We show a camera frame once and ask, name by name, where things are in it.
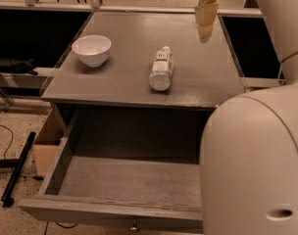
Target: black panel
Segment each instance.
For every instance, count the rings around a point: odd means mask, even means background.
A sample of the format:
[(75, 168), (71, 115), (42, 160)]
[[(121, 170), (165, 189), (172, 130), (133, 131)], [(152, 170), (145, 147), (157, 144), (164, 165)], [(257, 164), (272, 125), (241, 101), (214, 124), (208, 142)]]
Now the black panel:
[(36, 67), (53, 68), (89, 15), (0, 10), (0, 58), (34, 59)]
[(223, 17), (245, 77), (277, 78), (279, 61), (263, 19)]

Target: bowl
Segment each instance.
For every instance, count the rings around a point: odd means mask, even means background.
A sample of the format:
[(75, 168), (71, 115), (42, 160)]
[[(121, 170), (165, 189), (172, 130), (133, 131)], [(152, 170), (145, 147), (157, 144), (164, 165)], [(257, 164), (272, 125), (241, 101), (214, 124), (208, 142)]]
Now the bowl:
[(87, 35), (72, 45), (79, 60), (89, 67), (100, 67), (110, 57), (111, 41), (103, 35)]

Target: speckled floor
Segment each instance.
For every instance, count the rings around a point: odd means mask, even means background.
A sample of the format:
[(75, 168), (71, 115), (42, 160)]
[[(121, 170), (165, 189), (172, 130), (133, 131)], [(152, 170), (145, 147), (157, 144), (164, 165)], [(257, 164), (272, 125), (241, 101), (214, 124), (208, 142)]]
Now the speckled floor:
[[(14, 134), (13, 143), (6, 153), (6, 158), (17, 159), (21, 154), (29, 133), (31, 131), (38, 133), (41, 129), (50, 111), (50, 106), (48, 103), (41, 101), (15, 100), (14, 106), (7, 113), (2, 113), (3, 107), (3, 101), (0, 99), (0, 124), (10, 128)], [(0, 127), (0, 159), (3, 159), (4, 152), (10, 142), (11, 132), (3, 127)], [(129, 229), (81, 224), (72, 229), (64, 229), (54, 222), (50, 222), (46, 230), (47, 223), (45, 221), (38, 221), (17, 207), (17, 203), (20, 198), (35, 195), (42, 183), (41, 180), (35, 180), (33, 178), (33, 176), (36, 175), (36, 168), (34, 153), (32, 150), (28, 153), (22, 173), (12, 194), (15, 202), (10, 208), (3, 208), (1, 197), (9, 178), (11, 177), (11, 172), (12, 171), (9, 168), (0, 168), (0, 235), (120, 235), (132, 233)], [(137, 234), (171, 235), (178, 233), (141, 230)]]

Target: gray table surface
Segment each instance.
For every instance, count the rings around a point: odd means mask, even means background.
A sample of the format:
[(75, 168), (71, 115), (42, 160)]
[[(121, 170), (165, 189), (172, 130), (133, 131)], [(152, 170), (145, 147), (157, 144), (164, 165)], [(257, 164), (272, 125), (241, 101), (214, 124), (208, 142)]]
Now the gray table surface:
[[(224, 32), (216, 19), (201, 42), (194, 15), (95, 12), (81, 36), (101, 34), (112, 41), (111, 56), (91, 69), (71, 51), (42, 99), (49, 102), (155, 108), (213, 108), (244, 92)], [(156, 52), (174, 52), (172, 87), (156, 92), (149, 74)]]

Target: drawer knob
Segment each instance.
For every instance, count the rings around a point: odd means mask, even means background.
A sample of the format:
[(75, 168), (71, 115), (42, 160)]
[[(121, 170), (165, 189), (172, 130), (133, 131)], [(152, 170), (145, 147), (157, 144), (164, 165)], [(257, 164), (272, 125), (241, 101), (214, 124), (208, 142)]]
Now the drawer knob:
[(139, 231), (139, 228), (137, 227), (137, 220), (133, 221), (133, 225), (130, 227), (130, 231)]

